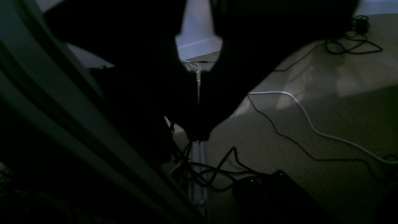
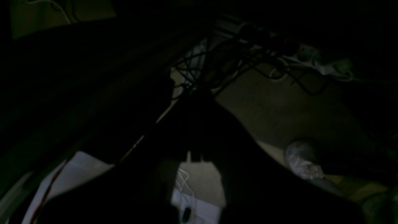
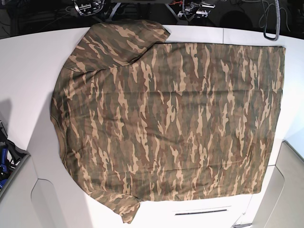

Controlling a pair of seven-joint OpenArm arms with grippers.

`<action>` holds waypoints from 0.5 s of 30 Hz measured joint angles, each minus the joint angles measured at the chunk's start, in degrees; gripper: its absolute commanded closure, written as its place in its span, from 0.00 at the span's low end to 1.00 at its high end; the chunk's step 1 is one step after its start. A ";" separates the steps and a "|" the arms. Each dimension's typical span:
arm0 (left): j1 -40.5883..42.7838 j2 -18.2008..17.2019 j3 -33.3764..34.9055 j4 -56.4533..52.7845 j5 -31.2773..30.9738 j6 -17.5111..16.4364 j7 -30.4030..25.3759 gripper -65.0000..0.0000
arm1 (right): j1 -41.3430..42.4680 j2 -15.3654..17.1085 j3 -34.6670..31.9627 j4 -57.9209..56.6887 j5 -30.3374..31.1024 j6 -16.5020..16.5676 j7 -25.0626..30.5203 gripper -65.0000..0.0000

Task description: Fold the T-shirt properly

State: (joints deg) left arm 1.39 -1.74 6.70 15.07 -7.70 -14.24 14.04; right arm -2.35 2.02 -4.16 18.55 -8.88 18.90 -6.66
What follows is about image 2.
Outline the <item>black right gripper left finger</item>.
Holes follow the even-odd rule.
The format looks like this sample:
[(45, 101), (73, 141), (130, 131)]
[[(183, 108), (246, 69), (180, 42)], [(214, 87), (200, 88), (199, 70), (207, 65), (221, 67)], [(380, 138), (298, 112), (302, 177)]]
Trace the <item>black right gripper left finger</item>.
[(193, 96), (181, 97), (126, 159), (105, 174), (61, 196), (41, 210), (38, 224), (178, 224), (171, 204), (177, 170), (186, 153), (182, 121)]

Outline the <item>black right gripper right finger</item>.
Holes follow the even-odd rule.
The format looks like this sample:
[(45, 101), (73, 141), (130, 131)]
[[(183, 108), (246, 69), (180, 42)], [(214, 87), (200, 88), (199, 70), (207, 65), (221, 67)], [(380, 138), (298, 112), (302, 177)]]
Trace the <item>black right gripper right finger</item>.
[(272, 159), (211, 96), (199, 97), (203, 155), (221, 174), (221, 224), (363, 224), (352, 202), (299, 179)]

